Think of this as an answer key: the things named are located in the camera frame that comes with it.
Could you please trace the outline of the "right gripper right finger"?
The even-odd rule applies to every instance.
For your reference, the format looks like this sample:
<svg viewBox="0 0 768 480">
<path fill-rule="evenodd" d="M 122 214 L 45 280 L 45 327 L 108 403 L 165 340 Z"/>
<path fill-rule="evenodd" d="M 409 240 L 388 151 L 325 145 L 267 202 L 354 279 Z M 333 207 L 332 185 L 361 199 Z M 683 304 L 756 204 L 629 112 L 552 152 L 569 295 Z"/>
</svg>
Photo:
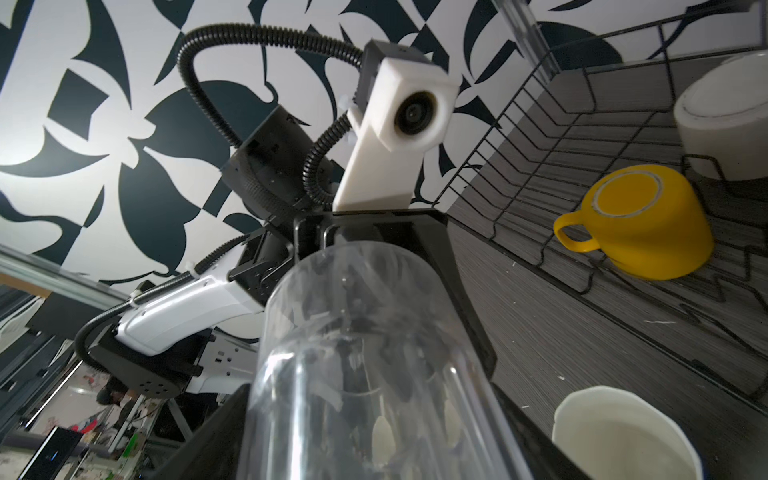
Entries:
<svg viewBox="0 0 768 480">
<path fill-rule="evenodd" d="M 491 387 L 534 479 L 590 480 L 499 386 Z"/>
</svg>

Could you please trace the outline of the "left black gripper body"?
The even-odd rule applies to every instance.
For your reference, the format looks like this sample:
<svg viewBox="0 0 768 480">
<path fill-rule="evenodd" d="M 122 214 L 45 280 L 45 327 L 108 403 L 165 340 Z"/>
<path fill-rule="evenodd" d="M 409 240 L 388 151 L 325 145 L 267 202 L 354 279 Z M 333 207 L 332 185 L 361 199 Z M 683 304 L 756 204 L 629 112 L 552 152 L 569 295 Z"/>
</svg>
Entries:
<svg viewBox="0 0 768 480">
<path fill-rule="evenodd" d="M 447 216 L 434 209 L 321 212 L 294 221 L 295 258 L 349 242 L 396 245 L 430 264 L 450 261 Z"/>
</svg>

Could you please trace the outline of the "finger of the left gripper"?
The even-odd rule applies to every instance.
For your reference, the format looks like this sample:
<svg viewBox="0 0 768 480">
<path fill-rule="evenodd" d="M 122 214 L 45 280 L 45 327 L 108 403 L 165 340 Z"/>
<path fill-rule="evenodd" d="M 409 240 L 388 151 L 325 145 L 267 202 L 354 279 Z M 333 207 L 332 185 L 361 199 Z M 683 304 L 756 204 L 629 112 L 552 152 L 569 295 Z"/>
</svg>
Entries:
<svg viewBox="0 0 768 480">
<path fill-rule="evenodd" d="M 419 238 L 428 257 L 428 263 L 445 285 L 480 360 L 483 372 L 490 379 L 496 369 L 498 357 L 461 279 L 444 218 L 439 215 L 421 215 Z"/>
</svg>

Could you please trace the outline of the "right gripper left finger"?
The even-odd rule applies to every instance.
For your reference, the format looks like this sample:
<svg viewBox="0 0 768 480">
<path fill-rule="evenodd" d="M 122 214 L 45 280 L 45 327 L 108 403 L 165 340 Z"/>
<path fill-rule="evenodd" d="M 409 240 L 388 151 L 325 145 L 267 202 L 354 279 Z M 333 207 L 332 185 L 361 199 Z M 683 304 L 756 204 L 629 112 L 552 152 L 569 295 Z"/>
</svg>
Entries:
<svg viewBox="0 0 768 480">
<path fill-rule="evenodd" d="M 250 385 L 241 385 L 152 479 L 235 479 L 246 427 L 249 394 Z"/>
</svg>

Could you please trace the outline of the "clear glass cup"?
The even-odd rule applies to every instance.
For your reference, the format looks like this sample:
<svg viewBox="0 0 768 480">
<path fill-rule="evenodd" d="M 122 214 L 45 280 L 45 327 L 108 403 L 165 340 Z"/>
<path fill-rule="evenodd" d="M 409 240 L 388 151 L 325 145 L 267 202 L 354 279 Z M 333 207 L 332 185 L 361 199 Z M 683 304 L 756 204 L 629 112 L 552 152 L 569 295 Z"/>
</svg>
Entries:
<svg viewBox="0 0 768 480">
<path fill-rule="evenodd" d="M 391 244 L 300 260 L 266 306 L 242 479 L 528 479 L 436 271 Z"/>
</svg>

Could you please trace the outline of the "yellow mug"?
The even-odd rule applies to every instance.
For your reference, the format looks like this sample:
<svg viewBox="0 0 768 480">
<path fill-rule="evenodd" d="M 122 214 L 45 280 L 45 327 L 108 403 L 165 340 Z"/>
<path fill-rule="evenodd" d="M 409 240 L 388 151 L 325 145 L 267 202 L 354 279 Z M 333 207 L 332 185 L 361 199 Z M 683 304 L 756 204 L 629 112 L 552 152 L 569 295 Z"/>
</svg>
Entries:
<svg viewBox="0 0 768 480">
<path fill-rule="evenodd" d="M 617 170 L 595 183 L 553 233 L 575 253 L 602 251 L 623 272 L 666 281 L 705 265 L 714 236 L 693 185 L 660 165 Z"/>
</svg>

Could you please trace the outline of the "white mug red inside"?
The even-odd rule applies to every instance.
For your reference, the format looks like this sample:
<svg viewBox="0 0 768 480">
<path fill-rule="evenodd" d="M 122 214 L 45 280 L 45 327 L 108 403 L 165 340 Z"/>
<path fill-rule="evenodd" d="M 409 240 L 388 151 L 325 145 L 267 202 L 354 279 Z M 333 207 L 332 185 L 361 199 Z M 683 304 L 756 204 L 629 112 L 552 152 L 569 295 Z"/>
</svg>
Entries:
<svg viewBox="0 0 768 480">
<path fill-rule="evenodd" d="M 767 53 L 727 60 L 678 98 L 674 119 L 691 168 L 713 180 L 767 176 Z"/>
</svg>

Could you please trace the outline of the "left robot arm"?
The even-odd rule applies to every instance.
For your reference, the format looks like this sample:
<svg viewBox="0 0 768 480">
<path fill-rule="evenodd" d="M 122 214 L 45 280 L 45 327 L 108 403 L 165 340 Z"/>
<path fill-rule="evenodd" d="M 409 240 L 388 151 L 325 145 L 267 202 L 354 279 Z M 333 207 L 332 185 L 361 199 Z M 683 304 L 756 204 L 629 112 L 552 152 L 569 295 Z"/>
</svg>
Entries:
<svg viewBox="0 0 768 480">
<path fill-rule="evenodd" d="M 201 52 L 229 45 L 346 62 L 359 75 L 352 106 L 316 140 L 283 108 L 241 139 L 195 70 Z M 192 99 L 235 149 L 221 171 L 225 184 L 267 221 L 176 278 L 140 286 L 83 325 L 74 348 L 86 365 L 148 398 L 233 393 L 251 379 L 245 362 L 254 358 L 256 342 L 216 327 L 240 318 L 262 324 L 268 298 L 300 260 L 373 241 L 409 250 L 436 270 L 484 372 L 494 372 L 497 356 L 460 279 L 447 217 L 410 208 L 424 156 L 443 142 L 458 95 L 444 68 L 410 46 L 372 40 L 360 48 L 316 33 L 238 23 L 186 34 L 177 67 Z"/>
</svg>

